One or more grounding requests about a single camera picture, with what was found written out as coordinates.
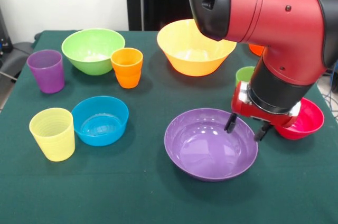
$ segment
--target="red bowl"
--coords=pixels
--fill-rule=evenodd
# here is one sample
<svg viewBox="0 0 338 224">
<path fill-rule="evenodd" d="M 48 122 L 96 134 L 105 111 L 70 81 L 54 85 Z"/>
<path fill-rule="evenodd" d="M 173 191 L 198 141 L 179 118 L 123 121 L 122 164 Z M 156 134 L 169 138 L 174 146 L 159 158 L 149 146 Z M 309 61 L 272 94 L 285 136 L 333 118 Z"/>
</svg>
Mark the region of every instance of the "red bowl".
<svg viewBox="0 0 338 224">
<path fill-rule="evenodd" d="M 276 131 L 284 138 L 297 140 L 314 134 L 324 125 L 324 114 L 310 100 L 301 100 L 301 110 L 296 121 L 288 128 L 276 126 Z"/>
</svg>

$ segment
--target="yellow cup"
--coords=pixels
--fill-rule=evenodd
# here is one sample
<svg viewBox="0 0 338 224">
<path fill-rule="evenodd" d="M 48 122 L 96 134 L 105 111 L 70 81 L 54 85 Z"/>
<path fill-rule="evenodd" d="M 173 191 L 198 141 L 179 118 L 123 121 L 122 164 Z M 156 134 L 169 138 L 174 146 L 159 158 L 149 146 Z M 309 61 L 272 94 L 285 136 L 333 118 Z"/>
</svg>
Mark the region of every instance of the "yellow cup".
<svg viewBox="0 0 338 224">
<path fill-rule="evenodd" d="M 123 88 L 135 88 L 141 78 L 143 54 L 134 48 L 122 48 L 111 55 L 118 83 Z"/>
<path fill-rule="evenodd" d="M 30 122 L 30 131 L 50 161 L 64 161 L 75 151 L 73 116 L 66 109 L 50 108 L 37 113 Z"/>
</svg>

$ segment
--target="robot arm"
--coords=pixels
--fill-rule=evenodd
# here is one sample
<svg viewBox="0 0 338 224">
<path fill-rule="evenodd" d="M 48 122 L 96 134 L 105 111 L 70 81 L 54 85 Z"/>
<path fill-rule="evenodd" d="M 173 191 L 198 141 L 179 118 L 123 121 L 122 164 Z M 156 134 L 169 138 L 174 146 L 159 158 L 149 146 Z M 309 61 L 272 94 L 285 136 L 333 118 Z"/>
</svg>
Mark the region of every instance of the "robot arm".
<svg viewBox="0 0 338 224">
<path fill-rule="evenodd" d="M 240 82 L 233 116 L 265 121 L 260 140 L 274 125 L 290 126 L 300 100 L 338 59 L 338 0 L 190 0 L 202 34 L 214 40 L 267 46 L 250 82 Z"/>
</svg>

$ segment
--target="green tablecloth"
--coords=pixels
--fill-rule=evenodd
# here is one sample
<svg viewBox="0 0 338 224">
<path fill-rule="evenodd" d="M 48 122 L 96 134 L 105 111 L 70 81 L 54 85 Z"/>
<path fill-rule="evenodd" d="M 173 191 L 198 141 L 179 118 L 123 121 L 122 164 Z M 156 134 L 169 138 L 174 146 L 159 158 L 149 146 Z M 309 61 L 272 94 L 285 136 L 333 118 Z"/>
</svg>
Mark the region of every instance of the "green tablecloth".
<svg viewBox="0 0 338 224">
<path fill-rule="evenodd" d="M 43 32 L 36 50 L 60 50 L 72 32 Z M 167 157 L 163 136 L 180 113 L 202 107 L 230 111 L 234 74 L 257 57 L 238 45 L 212 75 L 177 73 L 156 44 L 156 32 L 122 32 L 144 54 L 135 89 L 122 89 L 110 72 L 92 77 L 64 59 L 65 88 L 41 93 L 25 67 L 0 114 L 0 223 L 338 223 L 337 124 L 314 86 L 307 98 L 324 111 L 325 126 L 292 142 L 274 130 L 259 144 L 243 175 L 207 183 L 190 178 Z M 30 135 L 42 109 L 71 110 L 96 95 L 122 99 L 130 119 L 115 144 L 91 147 L 76 139 L 74 155 L 48 161 Z M 258 123 L 244 119 L 253 129 Z"/>
</svg>

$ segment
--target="yellow bowl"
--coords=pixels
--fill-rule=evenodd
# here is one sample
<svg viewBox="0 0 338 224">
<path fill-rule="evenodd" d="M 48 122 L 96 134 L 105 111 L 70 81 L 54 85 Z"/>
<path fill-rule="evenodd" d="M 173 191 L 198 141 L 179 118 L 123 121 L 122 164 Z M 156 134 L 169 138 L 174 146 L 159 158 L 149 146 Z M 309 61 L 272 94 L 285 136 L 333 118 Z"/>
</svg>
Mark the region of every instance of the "yellow bowl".
<svg viewBox="0 0 338 224">
<path fill-rule="evenodd" d="M 205 76 L 216 71 L 236 43 L 207 38 L 194 19 L 181 20 L 164 26 L 157 35 L 158 46 L 171 65 L 188 76 Z"/>
</svg>

